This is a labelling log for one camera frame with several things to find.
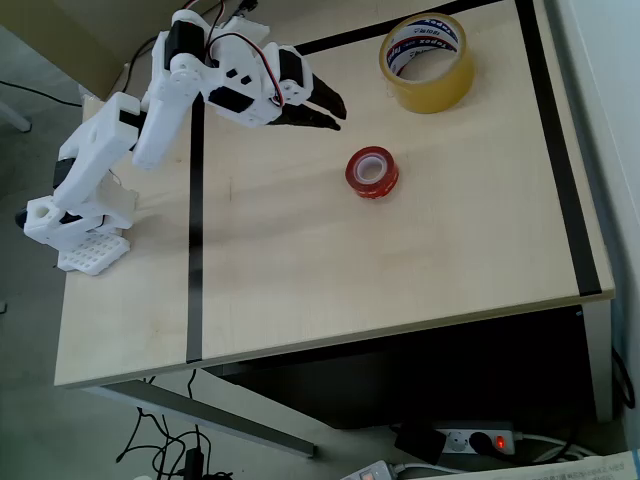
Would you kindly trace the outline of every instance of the gray floor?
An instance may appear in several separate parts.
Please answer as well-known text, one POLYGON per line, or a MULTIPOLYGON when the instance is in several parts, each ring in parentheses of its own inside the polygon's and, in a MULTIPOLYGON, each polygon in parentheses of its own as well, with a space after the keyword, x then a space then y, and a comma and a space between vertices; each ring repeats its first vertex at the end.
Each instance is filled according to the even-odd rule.
MULTIPOLYGON (((136 68, 147 71, 147 65, 145 58, 136 68)), ((141 93, 146 81, 144 76, 136 77, 132 90, 141 93)), ((74 92, 74 85, 61 84, 60 88, 74 92)), ((9 102, 11 94, 4 91, 4 95, 9 102)), ((37 108, 30 110, 35 112, 31 133, 0 125, 0 300, 8 303, 7 312, 0 315, 0 477, 100 480, 146 474, 155 478, 150 468, 151 451, 132 452, 115 463, 133 428, 135 409, 52 387, 64 274, 53 268, 55 251, 24 237, 14 225, 13 215, 27 200, 50 193, 58 148, 79 124, 80 111, 39 101, 37 108)), ((188 374, 172 374, 159 377, 157 383, 186 393, 187 379, 188 374)), ((338 480, 376 460, 414 460, 393 448, 394 435, 387 428, 332 430, 203 372, 196 378, 194 393, 199 400, 320 446, 317 459, 305 460, 204 430, 213 443, 212 472, 232 471, 240 480, 338 480)), ((172 419, 169 427, 172 433, 191 428, 172 419)), ((150 422, 145 422, 136 443, 161 441, 150 422)), ((618 422, 586 427, 580 442, 603 454, 625 449, 618 422)), ((446 458, 441 463, 468 469, 494 465, 478 457, 446 458)), ((435 473, 415 471, 407 478, 429 475, 435 473)))

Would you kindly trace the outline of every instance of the electrical outlet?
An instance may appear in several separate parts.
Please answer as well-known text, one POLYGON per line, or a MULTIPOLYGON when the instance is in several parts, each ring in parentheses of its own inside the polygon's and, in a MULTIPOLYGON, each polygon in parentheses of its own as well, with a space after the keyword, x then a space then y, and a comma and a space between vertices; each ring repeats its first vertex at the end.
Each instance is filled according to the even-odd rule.
POLYGON ((493 442, 498 452, 505 455, 513 455, 516 453, 515 440, 513 438, 513 430, 510 425, 505 423, 478 424, 473 427, 472 423, 457 422, 454 424, 438 424, 435 430, 444 433, 447 441, 444 444, 442 453, 469 453, 475 454, 476 451, 469 445, 469 438, 476 432, 485 433, 493 442))

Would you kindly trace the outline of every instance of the robotic arm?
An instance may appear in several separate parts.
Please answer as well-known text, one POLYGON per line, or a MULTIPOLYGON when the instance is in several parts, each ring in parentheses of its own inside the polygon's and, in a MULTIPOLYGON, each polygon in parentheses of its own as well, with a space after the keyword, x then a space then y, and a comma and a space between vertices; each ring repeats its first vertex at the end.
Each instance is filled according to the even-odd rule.
POLYGON ((122 229, 133 225, 137 194, 110 173, 128 151, 133 164, 159 166, 198 94, 216 113, 247 127, 298 125, 340 130, 346 109, 293 47, 257 44, 269 28, 242 17, 211 29, 179 10, 152 50, 151 83, 142 101, 116 93, 62 145, 54 193, 31 200, 18 224, 59 251, 58 267, 97 275, 124 253, 122 229))

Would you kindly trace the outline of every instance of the table top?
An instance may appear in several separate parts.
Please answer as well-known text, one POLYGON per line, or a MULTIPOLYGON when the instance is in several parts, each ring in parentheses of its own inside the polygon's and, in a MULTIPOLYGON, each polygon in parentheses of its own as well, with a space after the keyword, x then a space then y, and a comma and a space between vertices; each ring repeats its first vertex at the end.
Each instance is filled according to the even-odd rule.
MULTIPOLYGON (((300 45, 441 3, 273 0, 251 19, 300 45)), ((97 277, 67 275, 55 383, 612 298, 544 4, 478 4, 439 9, 463 25, 476 64, 470 92, 446 112, 413 114, 391 97, 378 67, 388 22, 300 47, 329 47, 307 58, 344 98, 341 132, 247 129, 207 107, 201 174, 190 118, 161 168, 119 162, 140 193, 124 233, 132 250, 97 277), (400 168, 385 199, 361 199, 344 179, 368 145, 400 168)), ((97 108, 88 101, 86 116, 97 108)))

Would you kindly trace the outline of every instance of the red wire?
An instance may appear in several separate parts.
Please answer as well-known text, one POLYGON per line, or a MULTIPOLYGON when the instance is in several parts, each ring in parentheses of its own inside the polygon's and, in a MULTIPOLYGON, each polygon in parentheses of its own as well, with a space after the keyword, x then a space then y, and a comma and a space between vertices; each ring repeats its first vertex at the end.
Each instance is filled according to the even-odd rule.
POLYGON ((271 66, 269 65, 269 62, 267 61, 267 58, 264 56, 264 52, 260 49, 260 47, 258 47, 255 43, 253 43, 251 40, 249 40, 244 35, 241 35, 241 34, 236 33, 236 32, 227 32, 227 33, 223 33, 222 35, 214 38, 211 41, 211 43, 208 44, 208 47, 207 47, 207 55, 209 55, 209 58, 211 58, 211 47, 213 46, 213 42, 215 42, 219 38, 227 37, 229 35, 233 35, 235 37, 240 37, 245 42, 247 42, 249 45, 251 45, 251 47, 258 53, 258 55, 260 55, 260 58, 262 59, 262 63, 264 63, 264 66, 267 69, 267 73, 269 74, 269 78, 271 78, 271 83, 273 83, 273 86, 275 87, 276 92, 278 93, 278 104, 279 104, 280 108, 284 107, 284 96, 282 95, 282 91, 280 90, 280 85, 278 85, 278 82, 276 81, 275 75, 271 71, 271 66))

